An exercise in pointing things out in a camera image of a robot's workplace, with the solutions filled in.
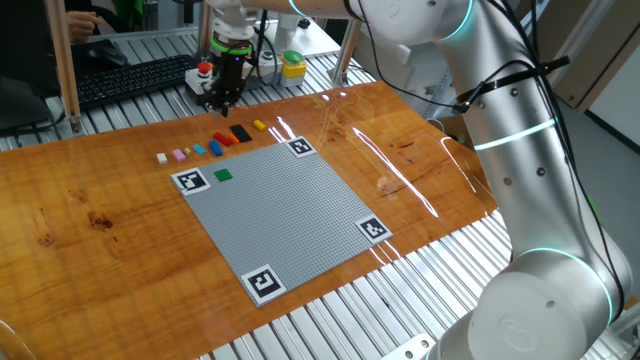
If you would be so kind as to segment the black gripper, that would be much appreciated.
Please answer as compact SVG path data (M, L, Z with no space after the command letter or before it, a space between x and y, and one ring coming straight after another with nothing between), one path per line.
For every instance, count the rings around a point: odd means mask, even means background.
M217 62L217 78L212 85L205 90L205 102L210 105L219 105L218 118L228 118L232 109L231 105L238 102L245 86L243 77L245 57L223 53Z

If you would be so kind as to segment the bare person hand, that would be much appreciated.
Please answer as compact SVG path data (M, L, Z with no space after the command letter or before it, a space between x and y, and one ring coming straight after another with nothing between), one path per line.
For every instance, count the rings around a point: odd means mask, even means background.
M102 24L95 12L69 11L66 13L70 41L74 44L86 43L94 31Z

